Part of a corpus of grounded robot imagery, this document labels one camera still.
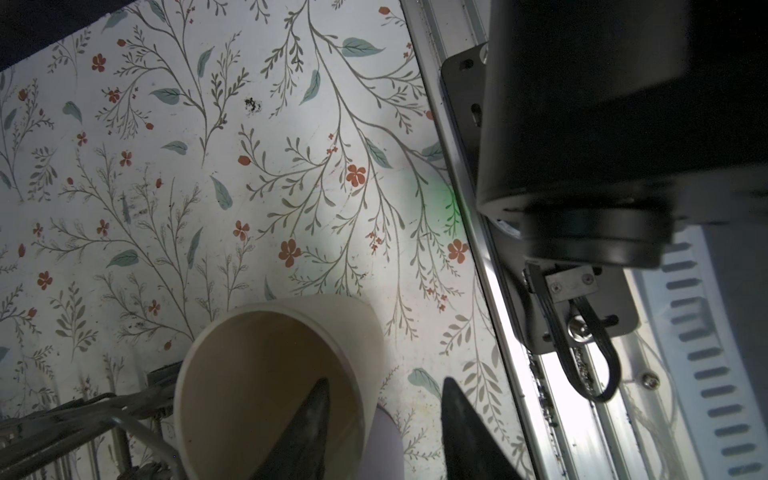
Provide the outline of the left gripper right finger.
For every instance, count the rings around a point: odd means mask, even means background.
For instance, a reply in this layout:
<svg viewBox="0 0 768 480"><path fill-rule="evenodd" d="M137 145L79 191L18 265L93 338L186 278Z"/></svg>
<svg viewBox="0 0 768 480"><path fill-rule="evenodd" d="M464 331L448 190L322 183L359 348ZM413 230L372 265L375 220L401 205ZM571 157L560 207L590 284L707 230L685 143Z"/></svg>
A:
<svg viewBox="0 0 768 480"><path fill-rule="evenodd" d="M447 479L522 479L452 377L443 382L441 426Z"/></svg>

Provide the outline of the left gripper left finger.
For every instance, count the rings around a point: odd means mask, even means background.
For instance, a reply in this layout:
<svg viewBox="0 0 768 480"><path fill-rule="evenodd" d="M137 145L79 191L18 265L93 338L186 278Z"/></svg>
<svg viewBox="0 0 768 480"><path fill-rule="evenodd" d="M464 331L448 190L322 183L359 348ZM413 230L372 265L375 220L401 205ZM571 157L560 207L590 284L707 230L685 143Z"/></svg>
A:
<svg viewBox="0 0 768 480"><path fill-rule="evenodd" d="M251 479L323 479L330 384L319 379Z"/></svg>

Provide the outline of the white ceramic mug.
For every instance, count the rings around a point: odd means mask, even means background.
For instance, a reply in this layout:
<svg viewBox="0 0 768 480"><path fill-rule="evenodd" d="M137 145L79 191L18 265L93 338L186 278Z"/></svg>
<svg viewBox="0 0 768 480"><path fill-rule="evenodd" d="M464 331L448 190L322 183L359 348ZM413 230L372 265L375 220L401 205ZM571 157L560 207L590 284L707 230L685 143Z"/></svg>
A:
<svg viewBox="0 0 768 480"><path fill-rule="evenodd" d="M299 296L227 313L195 340L176 383L175 433L187 476L249 478L326 378L325 476L356 478L384 374L382 325L360 299Z"/></svg>

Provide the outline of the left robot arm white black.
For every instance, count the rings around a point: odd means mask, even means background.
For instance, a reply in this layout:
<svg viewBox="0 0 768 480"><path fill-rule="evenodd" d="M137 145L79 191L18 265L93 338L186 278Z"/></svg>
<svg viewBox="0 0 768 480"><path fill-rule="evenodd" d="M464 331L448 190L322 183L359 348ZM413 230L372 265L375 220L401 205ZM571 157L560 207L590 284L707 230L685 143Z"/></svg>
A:
<svg viewBox="0 0 768 480"><path fill-rule="evenodd" d="M505 434L501 383L523 430L525 477L763 479L767 475L767 5L763 1L407 1L403 65L366 76L376 45L288 10L266 60L278 96L333 96L327 152L289 139L252 157L273 225L364 235L387 253L400 213L367 193L390 130L341 92L345 68L398 126L420 109L435 141L410 164L448 170L445 231L415 177L420 290L479 270L495 343L459 376Z"/></svg>

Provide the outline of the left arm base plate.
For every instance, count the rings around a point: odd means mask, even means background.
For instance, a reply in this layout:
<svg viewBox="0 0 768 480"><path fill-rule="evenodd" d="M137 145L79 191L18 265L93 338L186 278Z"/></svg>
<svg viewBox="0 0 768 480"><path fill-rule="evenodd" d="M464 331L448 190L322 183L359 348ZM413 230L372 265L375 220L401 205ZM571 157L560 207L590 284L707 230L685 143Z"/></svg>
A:
<svg viewBox="0 0 768 480"><path fill-rule="evenodd" d="M481 43L447 58L441 67L441 88L452 127L458 135L461 159L475 193L479 192L481 126L485 93L487 45ZM541 230L536 216L525 216L521 224L489 218L491 250L501 270L507 310L515 338L535 355L555 350L550 326L541 311L534 289L527 284L526 267L537 264L544 275L557 321L566 344L575 348L592 343L583 316L573 304L577 295L586 297L608 337L632 333L639 314L620 267L589 264L574 256L548 252L559 239L557 230Z"/></svg>

